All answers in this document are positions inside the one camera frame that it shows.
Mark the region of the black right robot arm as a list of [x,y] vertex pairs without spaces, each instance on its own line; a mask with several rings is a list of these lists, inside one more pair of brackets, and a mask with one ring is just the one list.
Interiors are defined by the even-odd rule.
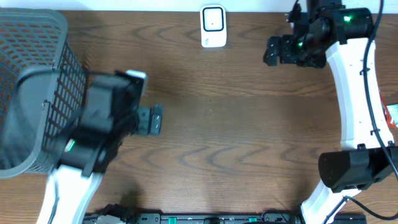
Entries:
[[318,159],[320,181],[300,206],[302,223],[332,223],[346,202],[397,172],[397,145],[377,84],[374,38],[378,20],[369,9],[315,1],[287,15],[293,32],[272,36],[264,62],[331,68],[341,116],[341,150]]

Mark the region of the orange chocolate bar wrapper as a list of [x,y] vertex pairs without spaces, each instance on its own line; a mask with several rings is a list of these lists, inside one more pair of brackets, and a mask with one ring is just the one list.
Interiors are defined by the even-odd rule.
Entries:
[[390,128],[397,129],[397,104],[387,105],[382,94],[380,94],[380,98],[387,125]]

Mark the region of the green tissue pack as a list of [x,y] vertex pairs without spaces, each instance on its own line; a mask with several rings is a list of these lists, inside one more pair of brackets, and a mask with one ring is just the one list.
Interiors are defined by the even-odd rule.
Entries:
[[391,116],[391,122],[397,126],[398,119],[398,104],[387,105],[388,112]]

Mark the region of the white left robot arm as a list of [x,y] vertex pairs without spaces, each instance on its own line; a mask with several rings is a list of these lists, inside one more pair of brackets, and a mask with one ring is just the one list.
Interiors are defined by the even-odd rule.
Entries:
[[50,172],[38,223],[81,223],[123,139],[139,128],[139,102],[147,74],[97,73],[85,104],[53,140]]

